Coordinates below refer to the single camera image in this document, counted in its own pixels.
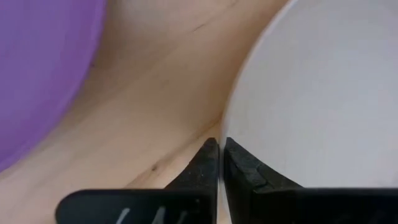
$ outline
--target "purple fabric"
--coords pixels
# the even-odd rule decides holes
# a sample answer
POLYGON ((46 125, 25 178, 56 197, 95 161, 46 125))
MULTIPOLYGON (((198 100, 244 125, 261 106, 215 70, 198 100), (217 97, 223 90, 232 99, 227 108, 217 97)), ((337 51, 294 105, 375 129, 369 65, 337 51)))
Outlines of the purple fabric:
POLYGON ((105 0, 0 0, 0 171, 58 123, 100 39, 105 0))

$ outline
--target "black plastic tool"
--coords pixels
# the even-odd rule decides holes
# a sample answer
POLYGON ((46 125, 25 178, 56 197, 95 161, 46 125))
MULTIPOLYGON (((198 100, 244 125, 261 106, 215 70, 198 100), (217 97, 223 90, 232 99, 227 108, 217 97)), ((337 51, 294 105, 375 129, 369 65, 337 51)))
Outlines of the black plastic tool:
MULTIPOLYGON (((216 223, 220 149, 208 139, 163 190, 82 190, 58 224, 216 223)), ((224 182, 233 224, 398 223, 397 189, 305 189, 228 138, 224 182)))

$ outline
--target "wood grain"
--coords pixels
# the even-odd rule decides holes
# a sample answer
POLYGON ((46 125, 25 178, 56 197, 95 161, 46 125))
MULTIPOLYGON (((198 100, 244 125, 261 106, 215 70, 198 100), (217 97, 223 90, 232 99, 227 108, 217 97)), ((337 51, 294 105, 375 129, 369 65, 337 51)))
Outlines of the wood grain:
POLYGON ((96 59, 68 114, 0 174, 0 223, 54 223, 58 201, 79 189, 165 186, 218 135, 240 66, 284 4, 110 1, 96 59))

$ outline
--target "white round object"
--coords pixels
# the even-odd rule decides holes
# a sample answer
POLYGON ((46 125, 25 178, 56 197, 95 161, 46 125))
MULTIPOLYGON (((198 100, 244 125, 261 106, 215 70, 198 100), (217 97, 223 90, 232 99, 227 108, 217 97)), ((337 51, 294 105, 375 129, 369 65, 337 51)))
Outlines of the white round object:
POLYGON ((224 117, 304 187, 398 186, 398 1, 291 1, 263 33, 224 117))

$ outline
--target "wooden board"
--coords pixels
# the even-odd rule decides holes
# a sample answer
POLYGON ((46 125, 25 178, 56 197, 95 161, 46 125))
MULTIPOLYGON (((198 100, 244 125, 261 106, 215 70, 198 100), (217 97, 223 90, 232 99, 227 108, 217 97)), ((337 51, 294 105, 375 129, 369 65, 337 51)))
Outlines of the wooden board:
POLYGON ((218 135, 233 80, 284 3, 110 1, 72 108, 0 174, 0 223, 54 223, 58 201, 79 189, 165 186, 218 135))

